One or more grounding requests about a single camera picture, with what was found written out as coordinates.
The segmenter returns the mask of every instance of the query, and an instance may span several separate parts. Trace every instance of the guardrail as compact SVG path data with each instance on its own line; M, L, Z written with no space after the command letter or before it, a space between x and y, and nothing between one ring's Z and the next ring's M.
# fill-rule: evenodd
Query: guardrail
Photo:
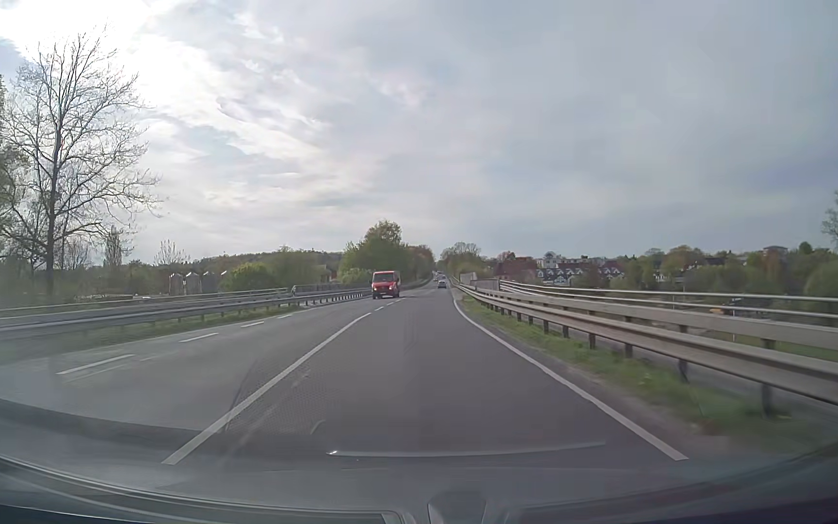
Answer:
M768 301L770 304L784 302L808 303L818 302L824 304L838 304L838 297L832 296L803 296L803 295L754 295L754 294L730 294L730 293L697 293L697 292L676 292L676 291L638 291L638 290L614 290L614 289L592 289L564 286L535 285L520 283L510 280L497 280L497 289L514 291L518 293L532 293L546 296L568 296L572 298L584 298L590 300L601 300L619 302L633 305L650 305L659 308L672 310L721 310L729 311L732 315L739 313L750 313L761 315L766 318L779 318L784 320L825 319L838 321L838 313L824 313L818 311L783 310L779 308L761 308L751 306L734 306L732 304L714 304L704 302L692 302L689 300L677 300L677 298L710 298L721 297L729 299L747 299ZM646 298L630 296L669 296L670 300L650 300Z
M48 304L41 306L22 306L20 308L0 309L0 318L8 316L24 316L34 314L35 311L42 313L61 311L81 311L86 309L105 309L110 307L123 307L132 304L161 304L178 301L189 301L200 298L224 298L233 296L264 295L269 293L285 293L285 287L274 287L270 289L254 289L249 291L223 291L217 293L203 293L197 295L161 295L161 296L133 296L124 300L96 300L92 302L71 302L69 304Z
M4 316L0 317L0 328L9 326L28 326L33 324L42 324L58 321L82 320L113 315L124 315L134 312L176 310L178 308L192 306L223 306L226 304L246 303L254 300L259 300L265 297L289 296L289 294L286 292L286 288L278 289L279 291L274 292L265 290L264 292L253 295L244 294L225 297L216 297L209 295L190 295L190 299L178 300L176 302L135 302L129 303L126 306L114 306L109 308L85 309L78 311L56 311L46 313L32 313L27 315Z
M337 302L342 300L363 298L370 294L370 289L343 290L317 295L302 296L281 296L281 297L259 297L243 302L226 304L203 304L162 311L137 311L123 314L102 315L93 318L58 320L19 326L0 327L0 341L23 340L42 336L60 335L66 333L85 332L101 328L113 328L119 326L130 326L135 324L148 324L157 321L181 319L219 313L225 315L227 312L251 311L258 308L269 308L283 306L286 304L310 304Z
M775 341L785 340L838 351L838 328L474 289L459 282L454 285L488 308L501 314L515 314L518 321L523 318L529 324L535 319L542 321L546 333L550 324L562 327L564 337L570 337L571 329L586 333L591 349L597 349L596 340L600 337L622 343L627 358L632 356L633 348L669 356L677 360L678 372L685 382L688 365L693 364L760 383L762 411L769 417L775 412L773 388L838 406L838 363L773 349ZM600 314L622 320L603 318ZM635 319L672 324L678 331L638 325ZM687 333L688 327L758 337L765 347L691 335Z

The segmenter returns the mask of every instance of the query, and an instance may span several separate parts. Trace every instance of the roof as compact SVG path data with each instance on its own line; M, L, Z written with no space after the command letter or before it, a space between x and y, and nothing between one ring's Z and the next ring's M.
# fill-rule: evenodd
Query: roof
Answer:
M495 275L512 275L515 273L520 273L525 270L536 270L537 264L531 258L527 259L515 259L515 260L504 260L503 262L497 262L496 268L494 271Z

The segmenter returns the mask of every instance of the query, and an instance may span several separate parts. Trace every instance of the road shoulder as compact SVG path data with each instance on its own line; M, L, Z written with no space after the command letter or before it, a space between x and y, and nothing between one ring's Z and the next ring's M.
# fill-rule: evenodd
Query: road shoulder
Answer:
M531 343L507 333L506 330L489 322L486 318L482 318L481 315L469 311L463 303L465 294L461 291L453 290L452 296L454 296L455 302L461 311L471 317L475 322L481 323L484 328L487 328L496 337L512 345L532 360L541 363L551 371L571 381L586 393L593 395L627 419L645 428L652 435L656 435L670 446L679 449L681 453L687 455L689 458L726 459L732 456L751 457L753 452L758 452L749 446L739 444L739 442L734 441L728 436L704 435L701 432L701 428L675 416L667 408L650 404L622 386L611 383L609 380L589 373L554 355L548 354Z

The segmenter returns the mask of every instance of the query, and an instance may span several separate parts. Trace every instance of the road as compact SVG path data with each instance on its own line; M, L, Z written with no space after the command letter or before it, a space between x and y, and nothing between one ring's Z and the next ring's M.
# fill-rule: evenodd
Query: road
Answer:
M474 325L434 283L0 365L1 413L17 417L0 418L9 452L65 459L114 440L126 459L170 468L496 459L632 469L685 458ZM55 444L55 432L99 444Z

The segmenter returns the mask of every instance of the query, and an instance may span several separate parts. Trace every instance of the car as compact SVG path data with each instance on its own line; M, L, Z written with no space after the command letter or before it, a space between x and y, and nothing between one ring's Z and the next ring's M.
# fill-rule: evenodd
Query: car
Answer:
M373 298L383 298L386 295L393 298L400 297L400 272L393 269L388 271L375 271L371 278L371 291Z

